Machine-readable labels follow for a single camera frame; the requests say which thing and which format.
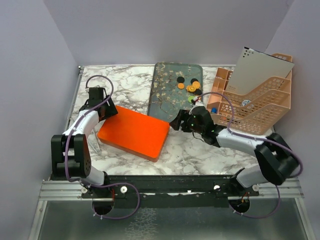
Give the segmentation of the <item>orange tin lid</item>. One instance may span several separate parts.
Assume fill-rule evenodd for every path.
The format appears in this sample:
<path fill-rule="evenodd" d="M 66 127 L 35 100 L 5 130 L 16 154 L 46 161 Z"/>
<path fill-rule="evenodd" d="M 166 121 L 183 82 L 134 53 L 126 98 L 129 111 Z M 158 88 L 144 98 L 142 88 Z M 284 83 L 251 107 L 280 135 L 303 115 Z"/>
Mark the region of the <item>orange tin lid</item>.
<path fill-rule="evenodd" d="M 98 135 L 103 137 L 160 137 L 169 134 L 170 125 L 166 121 L 118 105 L 116 109 L 118 114 L 104 121 L 97 137 Z"/>

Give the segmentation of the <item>metal grey-handled tongs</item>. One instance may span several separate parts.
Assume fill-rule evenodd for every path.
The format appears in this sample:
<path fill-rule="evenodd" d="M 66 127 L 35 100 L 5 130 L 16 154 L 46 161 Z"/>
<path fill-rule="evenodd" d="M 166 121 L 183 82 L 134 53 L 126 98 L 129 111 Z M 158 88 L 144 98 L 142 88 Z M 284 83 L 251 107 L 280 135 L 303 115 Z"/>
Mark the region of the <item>metal grey-handled tongs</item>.
<path fill-rule="evenodd" d="M 98 137 L 96 131 L 93 129 L 89 135 L 89 145 L 91 148 L 95 151 L 95 153 L 98 155 L 101 153 L 101 148 L 99 145 Z"/>

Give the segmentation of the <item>orange cookie tin box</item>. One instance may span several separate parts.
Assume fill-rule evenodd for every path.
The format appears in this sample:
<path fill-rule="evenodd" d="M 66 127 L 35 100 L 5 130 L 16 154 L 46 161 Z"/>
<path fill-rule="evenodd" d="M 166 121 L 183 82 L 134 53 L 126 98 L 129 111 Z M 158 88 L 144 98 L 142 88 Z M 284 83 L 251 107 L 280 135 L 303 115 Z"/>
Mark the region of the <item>orange cookie tin box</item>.
<path fill-rule="evenodd" d="M 103 144 L 110 145 L 155 163 L 160 157 L 164 144 L 167 140 L 167 135 L 129 137 L 98 135 L 98 138 Z"/>

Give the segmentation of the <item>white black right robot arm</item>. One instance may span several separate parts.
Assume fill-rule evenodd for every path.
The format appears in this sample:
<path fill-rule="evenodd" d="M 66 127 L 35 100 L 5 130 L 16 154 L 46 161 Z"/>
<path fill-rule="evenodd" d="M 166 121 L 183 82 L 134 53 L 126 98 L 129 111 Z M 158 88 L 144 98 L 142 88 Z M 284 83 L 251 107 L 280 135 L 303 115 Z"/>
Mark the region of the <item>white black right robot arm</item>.
<path fill-rule="evenodd" d="M 256 157 L 258 164 L 243 168 L 230 179 L 230 191 L 240 196 L 255 184 L 279 186 L 298 168 L 299 162 L 284 139 L 277 133 L 259 138 L 241 136 L 225 126 L 215 124 L 204 106 L 179 110 L 169 124 L 175 131 L 200 134 L 202 140 L 217 148 L 229 148 Z"/>

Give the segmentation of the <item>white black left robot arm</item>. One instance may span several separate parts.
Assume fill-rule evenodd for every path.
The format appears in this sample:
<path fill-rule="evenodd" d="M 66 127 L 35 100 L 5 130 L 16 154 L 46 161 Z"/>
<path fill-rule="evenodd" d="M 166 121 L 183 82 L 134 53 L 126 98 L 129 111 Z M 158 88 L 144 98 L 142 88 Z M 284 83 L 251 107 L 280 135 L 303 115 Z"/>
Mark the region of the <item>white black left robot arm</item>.
<path fill-rule="evenodd" d="M 51 138 L 51 177 L 93 185 L 97 196 L 106 197 L 111 186 L 107 182 L 107 174 L 92 166 L 87 138 L 98 123 L 117 114 L 106 89 L 90 87 L 88 99 L 79 109 L 74 123 L 62 134 Z"/>

